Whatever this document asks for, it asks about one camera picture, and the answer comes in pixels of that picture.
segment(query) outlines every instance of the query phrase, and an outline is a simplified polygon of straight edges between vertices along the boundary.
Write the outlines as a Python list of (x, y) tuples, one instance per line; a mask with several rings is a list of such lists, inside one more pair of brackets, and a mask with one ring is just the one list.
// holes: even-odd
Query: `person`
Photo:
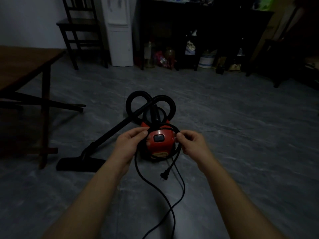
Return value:
[[(138, 143), (146, 135), (144, 127), (121, 134), (108, 160), (42, 239), (97, 238), (112, 196), (129, 169)], [(184, 130), (176, 137), (184, 154), (191, 157), (206, 176), (231, 239), (285, 238), (217, 161), (201, 134)]]

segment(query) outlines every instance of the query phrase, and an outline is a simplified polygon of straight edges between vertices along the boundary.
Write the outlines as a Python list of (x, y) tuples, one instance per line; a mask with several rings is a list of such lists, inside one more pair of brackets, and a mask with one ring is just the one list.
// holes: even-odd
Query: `vacuum cleaner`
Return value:
[[(147, 102), (145, 105), (133, 112), (131, 109), (132, 101), (139, 96), (145, 98)], [(162, 108), (157, 106), (157, 103), (159, 101), (164, 101), (169, 104), (170, 112), (168, 115)], [(152, 98), (147, 92), (139, 90), (129, 95), (126, 100), (125, 108), (128, 114), (127, 118), (125, 118), (111, 130), (106, 132), (96, 141), (92, 142), (82, 151), (80, 156), (60, 159), (58, 164), (56, 165), (56, 169), (64, 171), (96, 172), (105, 162), (105, 160), (103, 159), (96, 159), (91, 157), (98, 146), (103, 144), (106, 140), (108, 140), (130, 122), (135, 122), (142, 127), (149, 127), (148, 136), (146, 136), (146, 138), (138, 144), (138, 149), (134, 156), (135, 168), (142, 180), (155, 188), (164, 197), (169, 206), (169, 210), (162, 218), (162, 220), (144, 235), (143, 239), (146, 238), (147, 235), (154, 229), (160, 226), (165, 221), (170, 212), (172, 212), (173, 216), (173, 230), (171, 234), (171, 239), (173, 239), (176, 224), (173, 208), (183, 199), (185, 194), (185, 183), (175, 164), (181, 152), (181, 144), (179, 143), (176, 148), (175, 141), (175, 135), (179, 132), (179, 130), (177, 127), (170, 124), (170, 121), (172, 120), (176, 112), (175, 102), (169, 96), (159, 95)], [(137, 164), (138, 152), (140, 153), (142, 159), (151, 162), (160, 162), (169, 158), (172, 159), (171, 165), (164, 172), (162, 172), (160, 176), (164, 180), (167, 180), (173, 166), (178, 172), (178, 175), (183, 183), (183, 189), (181, 198), (174, 205), (170, 204), (165, 194), (158, 187), (156, 187), (154, 184), (152, 184), (142, 176)]]

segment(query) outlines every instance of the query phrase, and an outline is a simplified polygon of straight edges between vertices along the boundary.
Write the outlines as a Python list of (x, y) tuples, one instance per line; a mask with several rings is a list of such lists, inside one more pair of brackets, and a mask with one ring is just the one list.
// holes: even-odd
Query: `floor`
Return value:
[[(44, 170), (36, 156), (0, 160), (0, 238), (39, 238), (72, 203), (92, 173), (57, 172), (62, 157), (78, 156), (125, 116), (126, 97), (135, 90), (168, 95), (176, 103), (172, 124), (201, 132), (218, 160), (262, 212), (290, 238), (319, 237), (319, 95), (294, 80), (280, 88), (261, 76), (217, 75), (213, 70), (170, 71), (164, 68), (103, 68), (98, 62), (78, 61), (72, 68), (64, 56), (52, 66), (51, 98), (86, 104), (85, 112), (51, 108), (52, 147)], [(41, 77), (21, 89), (41, 94)], [(144, 101), (136, 100), (139, 107)], [(2, 148), (38, 141), (40, 110), (26, 106), (23, 114), (0, 110)], [(124, 128), (134, 127), (129, 124)], [(110, 155), (115, 135), (94, 157)], [(142, 174), (158, 185), (171, 203), (181, 196), (174, 176), (160, 180), (166, 162), (140, 162)], [(228, 238), (203, 174), (181, 155), (177, 166), (186, 194), (174, 209), (175, 238)], [(167, 205), (143, 182), (132, 165), (115, 194), (102, 227), (102, 238), (142, 238), (165, 214)], [(172, 220), (148, 238), (168, 238)]]

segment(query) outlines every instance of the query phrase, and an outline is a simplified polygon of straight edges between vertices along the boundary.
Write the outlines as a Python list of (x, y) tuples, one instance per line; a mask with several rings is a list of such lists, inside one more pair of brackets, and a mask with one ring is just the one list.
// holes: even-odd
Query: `white bucket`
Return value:
[(199, 67), (210, 69), (213, 66), (213, 62), (215, 59), (215, 56), (217, 54), (217, 50), (214, 50), (213, 52), (204, 51), (202, 56), (199, 59)]

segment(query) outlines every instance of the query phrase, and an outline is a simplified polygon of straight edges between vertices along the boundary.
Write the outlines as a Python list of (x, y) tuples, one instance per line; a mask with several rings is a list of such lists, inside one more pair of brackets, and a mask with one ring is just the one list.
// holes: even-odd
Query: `power cord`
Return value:
[[(154, 132), (154, 131), (157, 131), (157, 130), (171, 130), (171, 131), (174, 131), (176, 134), (179, 132), (178, 128), (169, 124), (169, 123), (161, 123), (157, 126), (152, 126), (148, 129), (148, 134), (150, 134), (151, 132)], [(142, 140), (140, 142), (140, 145), (139, 145), (139, 148), (140, 149), (145, 149), (146, 148), (146, 138), (144, 140)], [(143, 175), (141, 174), (141, 172), (139, 171), (138, 169), (138, 164), (137, 164), (137, 155), (138, 155), (138, 151), (136, 151), (135, 153), (135, 156), (134, 156), (134, 163), (135, 163), (135, 168), (136, 168), (136, 171), (138, 173), (138, 175), (141, 177), (142, 180), (144, 180), (146, 183), (148, 183), (150, 186), (152, 186), (154, 189), (156, 189), (162, 196), (163, 198), (166, 200), (168, 206), (169, 206), (169, 210), (167, 211), (167, 213), (165, 214), (165, 216), (162, 218), (162, 220), (156, 225), (154, 226), (152, 229), (150, 229), (143, 237), (143, 239), (145, 239), (149, 233), (151, 233), (153, 230), (155, 230), (157, 227), (159, 227), (164, 221), (165, 219), (167, 218), (167, 216), (169, 215), (170, 212), (172, 212), (172, 216), (173, 216), (173, 230), (172, 230), (172, 234), (171, 234), (171, 239), (173, 239), (174, 237), (174, 232), (175, 232), (175, 226), (176, 226), (176, 219), (175, 219), (175, 214), (174, 214), (174, 211), (173, 211), (173, 208), (183, 199), (184, 195), (185, 195), (185, 182), (175, 164), (176, 160), (178, 159), (178, 156), (181, 152), (181, 144), (178, 145), (177, 149), (175, 149), (175, 151), (172, 151), (167, 157), (157, 157), (157, 156), (154, 156), (152, 154), (149, 154), (151, 157), (153, 157), (155, 160), (159, 160), (159, 161), (163, 161), (163, 160), (166, 160), (168, 158), (172, 158), (172, 164), (169, 166), (168, 169), (166, 169), (163, 173), (161, 173), (161, 177), (164, 179), (164, 180), (167, 180), (168, 179), (168, 176), (169, 176), (169, 173), (172, 169), (172, 167), (174, 166), (179, 177), (181, 178), (181, 181), (183, 183), (183, 188), (182, 188), (182, 196), (181, 198), (173, 205), (171, 206), (168, 198), (166, 197), (166, 195), (157, 187), (155, 186), (154, 184), (152, 184), (150, 181), (148, 181), (146, 178), (143, 177)]]

